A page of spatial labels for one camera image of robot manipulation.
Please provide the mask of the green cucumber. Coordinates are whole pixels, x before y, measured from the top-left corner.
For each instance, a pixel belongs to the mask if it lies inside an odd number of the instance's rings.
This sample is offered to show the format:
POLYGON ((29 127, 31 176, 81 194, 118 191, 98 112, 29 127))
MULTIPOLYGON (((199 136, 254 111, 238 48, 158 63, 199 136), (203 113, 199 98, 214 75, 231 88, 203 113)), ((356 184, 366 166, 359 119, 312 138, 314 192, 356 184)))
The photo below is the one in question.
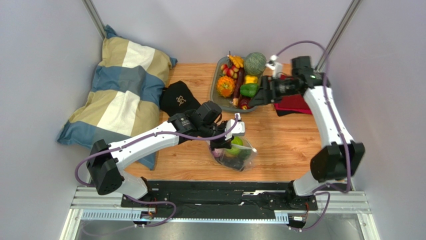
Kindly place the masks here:
POLYGON ((242 149, 237 155, 237 157, 242 161, 246 161, 247 159, 251 157, 251 155, 252 155, 251 149, 242 149))

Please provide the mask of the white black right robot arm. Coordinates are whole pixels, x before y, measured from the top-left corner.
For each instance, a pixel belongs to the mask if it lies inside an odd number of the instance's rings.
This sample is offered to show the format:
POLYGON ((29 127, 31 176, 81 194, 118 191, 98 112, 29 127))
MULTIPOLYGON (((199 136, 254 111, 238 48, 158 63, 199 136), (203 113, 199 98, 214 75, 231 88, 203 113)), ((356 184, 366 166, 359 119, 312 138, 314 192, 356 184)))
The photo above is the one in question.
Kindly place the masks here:
POLYGON ((310 170, 294 180, 291 191, 296 196, 310 196, 333 181, 351 179, 365 154, 362 142, 356 142, 346 129, 333 99, 326 73, 315 72, 309 56, 291 60, 291 76, 281 79, 263 76, 249 106, 279 103, 287 96, 300 95, 317 125, 321 150, 311 159, 310 170))

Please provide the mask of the clear polka dot zip bag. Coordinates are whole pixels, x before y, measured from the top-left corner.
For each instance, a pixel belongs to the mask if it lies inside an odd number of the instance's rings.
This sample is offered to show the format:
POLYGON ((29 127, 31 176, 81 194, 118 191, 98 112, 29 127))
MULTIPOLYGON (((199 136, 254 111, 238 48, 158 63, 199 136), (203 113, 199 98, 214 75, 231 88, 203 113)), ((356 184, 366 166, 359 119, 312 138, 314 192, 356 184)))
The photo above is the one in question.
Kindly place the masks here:
POLYGON ((238 136, 238 137, 241 138, 243 140, 243 143, 244 143, 244 146, 241 146, 242 150, 243 149, 252 150, 252 154, 251 154, 250 158, 247 159, 247 160, 244 160, 244 161, 240 160, 237 155, 236 156, 226 155, 225 154, 226 148, 224 148, 223 156, 215 158, 212 155, 212 151, 215 148, 210 148, 210 141, 207 141, 207 144, 208 144, 208 149, 210 151, 211 156, 213 157, 213 159, 217 163, 219 163, 220 165, 222 165, 226 168, 229 168, 229 169, 232 169, 232 170, 235 170, 235 171, 238 171, 238 172, 243 172, 243 171, 249 170, 249 169, 251 169, 255 166, 254 159, 258 155, 258 151, 257 151, 256 148, 254 148, 251 145, 251 143, 245 137, 243 137, 243 136, 238 136))

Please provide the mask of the green apple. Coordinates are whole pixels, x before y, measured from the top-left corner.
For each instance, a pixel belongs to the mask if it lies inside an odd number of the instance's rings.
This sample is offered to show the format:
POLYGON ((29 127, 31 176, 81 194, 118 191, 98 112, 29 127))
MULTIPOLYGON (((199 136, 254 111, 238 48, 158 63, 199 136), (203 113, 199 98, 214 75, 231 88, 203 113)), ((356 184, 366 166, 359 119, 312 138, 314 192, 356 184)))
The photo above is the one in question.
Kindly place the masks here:
POLYGON ((227 156, 237 156, 242 150, 241 146, 244 146, 243 140, 240 137, 235 136, 231 141, 231 148, 225 149, 225 154, 227 156))

